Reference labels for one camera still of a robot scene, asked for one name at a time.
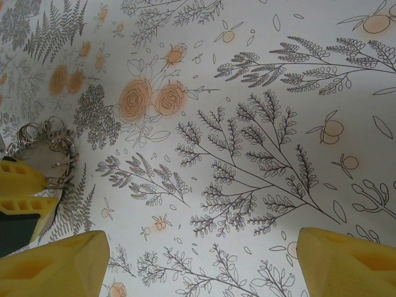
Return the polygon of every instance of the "orange flower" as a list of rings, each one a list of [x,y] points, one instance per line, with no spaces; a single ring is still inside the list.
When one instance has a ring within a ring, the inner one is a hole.
[[[184,43],[179,43],[171,49],[169,55],[166,56],[166,61],[169,65],[174,65],[181,62],[187,54],[187,46]]]
[[[115,283],[110,288],[110,297],[126,297],[126,289],[123,283]]]
[[[128,84],[119,98],[121,116],[130,122],[139,120],[150,104],[151,95],[147,80],[134,80]]]
[[[86,57],[89,54],[89,51],[91,50],[91,42],[83,42],[82,47],[80,49],[80,56]]]
[[[71,94],[77,93],[84,82],[84,75],[82,71],[76,71],[72,75],[70,75],[69,80],[67,81],[67,89]]]
[[[182,87],[179,85],[166,85],[162,90],[155,92],[152,97],[155,109],[164,116],[176,113],[186,96],[186,93],[181,90]]]
[[[67,83],[67,68],[65,65],[59,65],[52,73],[49,92],[56,96],[59,95]]]
[[[4,73],[4,74],[1,76],[0,85],[4,85],[4,83],[6,82],[6,80],[7,80],[7,74]]]

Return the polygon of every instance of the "orange rose drawing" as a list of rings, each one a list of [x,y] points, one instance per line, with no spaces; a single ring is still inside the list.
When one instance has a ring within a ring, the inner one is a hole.
[[[69,80],[67,81],[67,90],[71,94],[77,93],[84,82],[84,75],[81,70],[75,71],[72,75],[70,75]]]
[[[166,56],[166,63],[168,65],[174,65],[183,60],[187,54],[187,46],[184,43],[179,43],[175,47],[172,47],[169,55]]]
[[[88,56],[90,50],[91,50],[91,42],[89,42],[89,41],[84,42],[84,43],[82,44],[81,49],[80,49],[80,56],[81,56],[81,57],[86,57],[86,56]]]
[[[109,291],[110,297],[126,297],[126,289],[123,283],[115,283]]]
[[[121,116],[129,122],[139,120],[144,116],[151,96],[152,90],[147,80],[134,80],[126,86],[119,98]]]
[[[178,83],[177,85],[166,85],[162,90],[155,92],[152,103],[156,111],[164,116],[176,113],[186,96],[186,92],[182,88],[183,86]]]
[[[7,74],[3,73],[0,79],[0,85],[4,85],[6,83],[6,80],[7,80]]]
[[[67,84],[67,68],[65,65],[59,65],[55,68],[49,84],[49,92],[52,95],[59,95],[63,91]]]

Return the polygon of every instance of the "botanical print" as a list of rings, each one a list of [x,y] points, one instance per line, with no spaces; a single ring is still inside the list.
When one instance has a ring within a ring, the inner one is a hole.
[[[29,246],[103,230],[101,297],[308,297],[300,229],[396,245],[396,2],[293,2],[0,0],[2,138],[79,156]]]

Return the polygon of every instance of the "floral wallpaper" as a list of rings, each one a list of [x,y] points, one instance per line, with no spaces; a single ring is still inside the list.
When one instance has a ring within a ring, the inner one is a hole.
[[[80,154],[30,247],[104,230],[100,296],[308,297],[301,228],[396,245],[396,1],[0,0],[0,19],[0,133],[56,116]]]

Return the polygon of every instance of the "wallpaper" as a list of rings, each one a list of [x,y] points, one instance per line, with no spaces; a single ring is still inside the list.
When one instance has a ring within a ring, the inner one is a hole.
[[[30,247],[104,230],[100,296],[308,297],[298,232],[396,245],[396,1],[0,0],[0,131],[75,131]]]

